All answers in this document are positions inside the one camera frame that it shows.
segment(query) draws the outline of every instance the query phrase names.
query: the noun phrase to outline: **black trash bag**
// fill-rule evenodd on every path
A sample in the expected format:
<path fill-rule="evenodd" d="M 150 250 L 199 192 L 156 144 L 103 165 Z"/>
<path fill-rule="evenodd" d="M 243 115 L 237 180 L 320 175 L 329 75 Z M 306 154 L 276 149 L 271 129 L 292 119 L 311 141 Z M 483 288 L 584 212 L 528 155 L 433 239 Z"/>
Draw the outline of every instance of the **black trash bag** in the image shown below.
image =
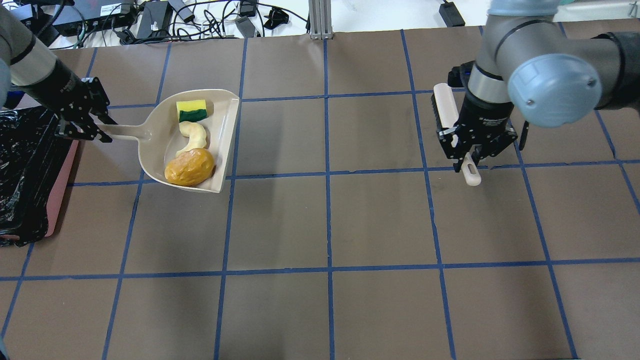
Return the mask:
<path fill-rule="evenodd" d="M 72 143 L 55 136 L 57 125 L 43 106 L 0 111 L 0 247 L 47 233 L 47 200 Z"/>

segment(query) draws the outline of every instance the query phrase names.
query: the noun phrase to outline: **pink tray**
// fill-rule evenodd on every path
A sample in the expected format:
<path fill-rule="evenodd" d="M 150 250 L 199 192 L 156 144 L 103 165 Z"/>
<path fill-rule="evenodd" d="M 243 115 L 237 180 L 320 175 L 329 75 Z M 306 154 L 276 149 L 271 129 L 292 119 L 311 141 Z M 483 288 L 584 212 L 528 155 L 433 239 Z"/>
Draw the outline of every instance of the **pink tray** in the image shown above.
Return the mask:
<path fill-rule="evenodd" d="M 60 214 L 60 207 L 62 206 L 62 198 L 65 196 L 65 190 L 67 189 L 67 182 L 69 175 L 71 174 L 71 166 L 74 164 L 74 158 L 76 156 L 76 150 L 78 148 L 78 141 L 74 140 L 65 159 L 65 163 L 62 164 L 56 183 L 53 184 L 53 189 L 49 193 L 49 200 L 47 201 L 47 218 L 49 218 L 49 230 L 45 237 L 51 236 L 56 230 L 56 222 L 58 221 L 58 215 Z"/>

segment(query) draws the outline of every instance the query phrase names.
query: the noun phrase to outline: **blue tape line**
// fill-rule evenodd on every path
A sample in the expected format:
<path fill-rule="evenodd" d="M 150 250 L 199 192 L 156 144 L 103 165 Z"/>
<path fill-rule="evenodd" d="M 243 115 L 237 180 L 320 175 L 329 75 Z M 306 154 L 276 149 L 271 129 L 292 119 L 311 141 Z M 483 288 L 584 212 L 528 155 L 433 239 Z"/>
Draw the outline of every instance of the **blue tape line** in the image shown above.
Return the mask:
<path fill-rule="evenodd" d="M 134 109 L 134 108 L 154 108 L 156 104 L 133 104 L 133 105 L 111 105 L 108 106 L 109 110 L 112 109 Z"/>
<path fill-rule="evenodd" d="M 53 281 L 53 280 L 95 280 L 119 279 L 120 274 L 81 274 L 81 275 L 31 275 L 25 276 L 25 281 Z"/>
<path fill-rule="evenodd" d="M 600 258 L 600 259 L 564 259 L 551 260 L 553 265 L 589 265 L 589 264 L 623 264 L 640 263 L 640 258 Z M 521 266 L 543 266 L 546 261 L 504 261 L 494 263 L 444 263 L 438 264 L 408 264 L 408 265 L 360 265 L 360 266 L 332 266 L 332 272 L 366 272 L 391 270 L 434 270 L 464 268 L 508 268 Z M 227 271 L 199 271 L 199 272 L 159 272 L 159 273 L 128 273 L 128 274 L 81 274 L 81 275 L 31 275 L 4 276 L 2 281 L 56 281 L 56 280 L 90 280 L 90 279 L 149 279 L 165 277 L 209 277 L 209 276 L 243 276 L 243 275 L 273 275 L 273 274 L 305 274 L 327 272 L 328 267 L 313 268 L 272 268 L 254 270 Z"/>
<path fill-rule="evenodd" d="M 526 168 L 538 168 L 538 167 L 575 167 L 575 166 L 591 166 L 591 165 L 616 165 L 619 163 L 624 164 L 638 164 L 640 160 L 605 160 L 605 161 L 578 161 L 575 163 L 530 163 L 524 164 Z M 492 167 L 488 167 L 487 165 L 479 165 L 478 169 L 480 170 L 497 170 L 497 169 L 505 169 L 505 168 L 520 168 L 519 164 L 505 164 L 505 165 L 495 165 Z M 329 174 L 331 176 L 339 176 L 339 175 L 355 175 L 355 174 L 387 174 L 387 173 L 396 173 L 396 172 L 420 172 L 423 171 L 422 168 L 383 168 L 383 169 L 364 169 L 364 170 L 334 170 L 330 171 Z M 439 172 L 439 171 L 452 171 L 453 167 L 427 167 L 428 172 Z M 246 179 L 272 179 L 278 177 L 303 177 L 303 176 L 325 176 L 326 172 L 289 172 L 289 173 L 281 173 L 281 174 L 255 174 L 255 175 L 237 175 L 232 176 L 229 175 L 226 177 L 227 180 L 246 180 Z M 95 182 L 95 183 L 69 183 L 67 186 L 120 186 L 120 185 L 132 185 L 138 184 L 139 181 L 103 181 L 103 182 Z M 154 179 L 144 179 L 142 180 L 143 184 L 154 184 L 158 183 L 158 181 Z"/>
<path fill-rule="evenodd" d="M 581 167 L 590 165 L 615 165 L 618 162 L 615 160 L 603 160 L 603 161 L 576 161 L 575 163 L 530 163 L 524 164 L 525 168 L 536 167 Z"/>
<path fill-rule="evenodd" d="M 389 91 L 389 92 L 361 92 L 355 94 L 327 94 L 329 98 L 338 97 L 365 97 L 365 96 L 391 96 L 391 95 L 409 95 L 411 91 Z"/>
<path fill-rule="evenodd" d="M 261 175 L 238 175 L 228 176 L 227 179 L 271 179 L 274 177 L 300 177 L 300 176 L 324 176 L 326 172 L 290 172 L 285 174 L 261 174 Z"/>
<path fill-rule="evenodd" d="M 556 302 L 558 305 L 558 310 L 560 312 L 560 317 L 562 319 L 562 323 L 564 326 L 564 333 L 566 335 L 567 343 L 569 344 L 569 349 L 571 351 L 572 359 L 577 359 L 578 355 L 575 350 L 575 344 L 573 343 L 573 336 L 571 335 L 571 329 L 569 328 L 569 321 L 566 318 L 566 313 L 564 311 L 564 304 L 562 301 L 562 296 L 560 296 L 560 288 L 557 283 L 556 273 L 554 271 L 553 263 L 551 262 L 551 255 L 549 254 L 549 249 L 547 247 L 547 240 L 545 238 L 545 234 L 542 229 L 542 223 L 540 221 L 540 215 L 538 213 L 538 207 L 536 206 L 536 201 L 533 197 L 533 190 L 531 189 L 531 184 L 529 182 L 529 176 L 527 175 L 527 169 L 524 165 L 524 161 L 522 160 L 522 153 L 518 148 L 518 142 L 515 141 L 513 146 L 516 150 L 516 155 L 518 156 L 518 162 L 520 163 L 520 168 L 522 171 L 522 177 L 524 178 L 525 187 L 527 188 L 527 195 L 529 196 L 529 202 L 531 203 L 531 210 L 533 211 L 533 217 L 536 222 L 536 227 L 538 228 L 538 235 L 540 236 L 540 243 L 542 245 L 542 251 L 545 254 L 545 260 L 547 264 L 547 268 L 549 270 L 549 276 L 551 278 L 551 284 L 554 288 L 554 293 L 556 295 Z"/>
<path fill-rule="evenodd" d="M 335 266 L 334 272 L 354 272 L 354 271 L 391 271 L 391 270 L 436 270 L 438 264 L 415 264 L 415 265 L 365 265 L 365 266 Z"/>
<path fill-rule="evenodd" d="M 330 174 L 333 175 L 356 175 L 356 174 L 389 174 L 389 173 L 396 173 L 396 172 L 422 172 L 424 171 L 423 168 L 384 168 L 384 169 L 379 169 L 379 170 L 354 170 L 354 171 L 348 171 L 348 170 L 337 170 L 337 171 L 331 171 Z"/>
<path fill-rule="evenodd" d="M 636 191 L 634 190 L 633 185 L 631 184 L 631 180 L 629 179 L 629 175 L 627 174 L 627 170 L 625 169 L 625 167 L 620 164 L 620 170 L 622 171 L 622 177 L 625 178 L 625 183 L 627 184 L 627 188 L 629 189 L 629 193 L 631 194 L 631 198 L 634 201 L 634 204 L 636 205 L 636 210 L 638 212 L 638 214 L 640 214 L 640 201 L 638 201 L 638 196 L 636 194 Z"/>
<path fill-rule="evenodd" d="M 243 102 L 260 102 L 260 101 L 286 101 L 286 100 L 307 100 L 322 99 L 323 95 L 305 95 L 305 96 L 281 96 L 281 97 L 255 97 L 253 99 L 243 99 Z"/>
<path fill-rule="evenodd" d="M 512 268 L 521 266 L 541 266 L 546 265 L 546 261 L 505 261 L 501 263 L 455 263 L 443 264 L 445 269 L 467 269 L 467 268 Z"/>
<path fill-rule="evenodd" d="M 627 174 L 627 170 L 625 169 L 623 162 L 618 159 L 618 155 L 616 153 L 616 146 L 613 144 L 613 140 L 611 139 L 611 134 L 609 134 L 609 130 L 607 130 L 607 126 L 604 123 L 604 120 L 602 120 L 602 116 L 600 112 L 598 110 L 595 110 L 595 113 L 596 113 L 596 118 L 598 118 L 598 122 L 600 123 L 600 127 L 602 128 L 602 133 L 606 137 L 607 143 L 609 143 L 609 147 L 611 148 L 611 153 L 613 154 L 613 157 L 616 159 L 614 163 L 617 163 L 618 166 L 620 167 L 620 171 L 622 172 L 622 177 L 624 178 L 625 183 L 627 184 L 629 194 L 631 194 L 631 198 L 634 202 L 634 205 L 636 205 L 636 211 L 640 214 L 640 200 L 638 200 L 638 196 L 636 194 L 636 191 L 634 190 L 633 185 L 631 184 L 631 180 L 629 179 L 629 175 Z"/>
<path fill-rule="evenodd" d="M 164 87 L 164 77 L 166 76 L 166 70 L 169 67 L 169 55 L 171 55 L 171 43 L 166 47 L 166 56 L 164 57 L 164 67 L 162 69 L 162 76 L 160 77 L 160 87 L 158 88 L 158 94 L 156 96 L 156 106 L 160 103 L 162 96 L 162 88 Z"/>
<path fill-rule="evenodd" d="M 94 182 L 94 183 L 70 183 L 67 184 L 67 187 L 80 187 L 80 186 L 120 186 L 120 185 L 136 185 L 140 181 L 139 180 L 130 180 L 130 181 L 103 181 L 103 182 Z"/>
<path fill-rule="evenodd" d="M 122 251 L 122 261 L 120 262 L 120 275 L 124 274 L 124 269 L 127 264 L 127 256 L 129 255 L 129 244 L 131 243 L 131 235 L 133 234 L 133 225 L 136 221 L 136 213 L 138 212 L 138 203 L 140 201 L 140 194 L 142 193 L 142 180 L 145 177 L 145 172 L 140 170 L 140 180 L 138 181 L 138 189 L 136 190 L 136 198 L 133 202 L 133 208 L 131 209 L 131 218 L 129 219 L 129 228 L 127 230 L 127 239 L 124 244 L 124 250 Z M 107 326 L 107 334 L 104 339 L 104 347 L 102 348 L 102 360 L 107 359 L 109 353 L 109 343 L 111 342 L 111 332 L 113 331 L 113 322 L 116 318 L 116 311 L 118 309 L 118 301 L 120 300 L 120 289 L 122 288 L 122 277 L 118 279 L 116 285 L 116 291 L 113 295 L 113 305 L 111 306 L 111 315 L 109 316 L 109 325 Z"/>
<path fill-rule="evenodd" d="M 553 265 L 623 264 L 640 263 L 640 258 L 552 260 L 551 263 Z"/>
<path fill-rule="evenodd" d="M 602 116 L 600 112 L 598 110 L 593 110 L 593 112 L 596 114 L 596 118 L 598 119 L 600 128 L 602 128 L 602 133 L 604 134 L 604 137 L 607 139 L 607 143 L 609 144 L 609 148 L 611 149 L 611 154 L 613 155 L 613 158 L 617 160 L 618 155 L 616 154 L 616 146 L 613 145 L 613 140 L 611 140 L 611 135 L 607 130 L 607 126 L 604 124 L 604 120 L 602 120 Z"/>
<path fill-rule="evenodd" d="M 562 22 L 557 22 L 557 24 L 558 24 L 558 28 L 560 28 L 560 31 L 562 31 L 562 35 L 566 37 L 566 31 L 564 30 L 564 25 L 562 25 Z"/>
<path fill-rule="evenodd" d="M 242 65 L 240 68 L 240 90 L 238 91 L 239 97 L 241 99 L 240 106 L 238 111 L 241 116 L 238 117 L 238 121 L 236 124 L 236 140 L 234 144 L 234 160 L 231 168 L 231 189 L 229 190 L 229 205 L 227 209 L 227 230 L 225 233 L 225 250 L 222 255 L 222 276 L 220 278 L 220 294 L 218 295 L 218 316 L 216 319 L 216 338 L 214 340 L 214 348 L 213 348 L 213 359 L 218 360 L 220 358 L 220 339 L 222 336 L 222 316 L 225 305 L 225 289 L 227 287 L 227 276 L 225 272 L 227 271 L 228 259 L 229 259 L 229 245 L 231 239 L 231 218 L 233 215 L 234 208 L 234 197 L 236 194 L 236 172 L 237 172 L 237 161 L 238 161 L 238 147 L 240 144 L 240 122 L 242 121 L 242 98 L 244 94 L 244 72 L 246 70 L 246 48 L 247 48 L 248 40 L 244 40 L 243 52 L 242 52 Z"/>
<path fill-rule="evenodd" d="M 438 229 L 436 228 L 435 212 L 433 209 L 433 197 L 431 194 L 431 183 L 429 182 L 429 170 L 427 165 L 427 159 L 424 154 L 424 142 L 422 140 L 422 128 L 420 126 L 420 115 L 418 112 L 418 100 L 416 98 L 415 83 L 413 81 L 413 70 L 411 68 L 411 58 L 409 57 L 409 50 L 406 45 L 406 38 L 404 36 L 404 30 L 400 30 L 400 36 L 402 38 L 402 45 L 404 49 L 404 58 L 406 60 L 406 67 L 409 75 L 409 84 L 411 85 L 412 101 L 413 101 L 413 115 L 415 117 L 415 127 L 418 134 L 418 144 L 420 147 L 420 156 L 422 158 L 422 167 L 424 170 L 424 184 L 427 191 L 427 200 L 429 202 L 429 217 L 431 219 L 431 232 L 433 233 L 433 245 L 436 252 L 436 258 L 438 261 L 438 269 L 440 271 L 440 291 L 442 293 L 442 307 L 444 309 L 445 324 L 447 326 L 447 337 L 449 339 L 449 352 L 451 358 L 456 360 L 456 346 L 453 338 L 453 329 L 451 326 L 451 314 L 449 313 L 449 297 L 447 296 L 447 285 L 444 277 L 444 268 L 442 267 L 442 255 L 440 253 L 440 242 L 438 239 Z"/>
<path fill-rule="evenodd" d="M 89 74 L 91 74 L 91 70 L 93 69 L 93 63 L 95 62 L 95 56 L 98 54 L 98 48 L 93 49 L 93 54 L 91 55 L 91 61 L 89 61 L 89 67 L 86 70 L 85 77 L 88 78 Z"/>
<path fill-rule="evenodd" d="M 31 253 L 33 252 L 33 243 L 29 245 L 29 249 L 27 250 L 27 255 L 24 257 L 24 262 L 22 263 L 22 271 L 20 271 L 20 279 L 18 283 L 15 285 L 15 291 L 13 292 L 13 297 L 11 298 L 11 304 L 9 305 L 9 310 L 6 313 L 6 318 L 4 319 L 4 324 L 2 326 L 2 333 L 0 337 L 4 338 L 6 336 L 6 330 L 9 326 L 9 320 L 11 320 L 11 315 L 13 314 L 13 308 L 15 307 L 15 302 L 18 300 L 18 294 L 20 293 L 20 288 L 22 287 L 22 282 L 24 278 L 24 274 L 27 272 L 27 266 L 29 266 L 29 260 L 31 260 Z"/>
<path fill-rule="evenodd" d="M 327 39 L 323 39 L 324 69 L 324 171 L 326 186 L 326 266 L 327 303 L 329 314 L 329 358 L 335 360 L 335 323 L 333 321 L 333 250 L 331 246 L 331 165 L 329 156 L 329 60 Z"/>
<path fill-rule="evenodd" d="M 327 53 L 328 44 L 323 39 L 323 78 L 324 78 L 324 96 L 329 95 L 329 55 Z"/>

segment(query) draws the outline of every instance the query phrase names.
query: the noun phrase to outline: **metal post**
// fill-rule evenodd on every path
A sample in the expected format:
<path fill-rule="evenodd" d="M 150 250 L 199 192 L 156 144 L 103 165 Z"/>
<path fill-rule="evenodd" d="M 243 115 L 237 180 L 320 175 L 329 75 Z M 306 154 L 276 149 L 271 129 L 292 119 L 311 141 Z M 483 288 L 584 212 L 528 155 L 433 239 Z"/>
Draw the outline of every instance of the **metal post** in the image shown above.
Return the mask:
<path fill-rule="evenodd" d="M 309 0 L 311 39 L 333 38 L 331 27 L 331 0 Z"/>

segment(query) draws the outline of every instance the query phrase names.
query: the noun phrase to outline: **dustpan handle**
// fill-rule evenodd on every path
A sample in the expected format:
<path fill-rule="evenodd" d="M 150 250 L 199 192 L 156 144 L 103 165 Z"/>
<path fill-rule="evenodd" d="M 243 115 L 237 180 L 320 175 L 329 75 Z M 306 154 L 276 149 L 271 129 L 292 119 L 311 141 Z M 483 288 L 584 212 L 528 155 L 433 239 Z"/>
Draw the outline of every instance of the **dustpan handle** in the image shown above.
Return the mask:
<path fill-rule="evenodd" d="M 107 125 L 98 124 L 98 127 L 109 136 L 123 140 L 149 140 L 151 134 L 142 125 Z"/>

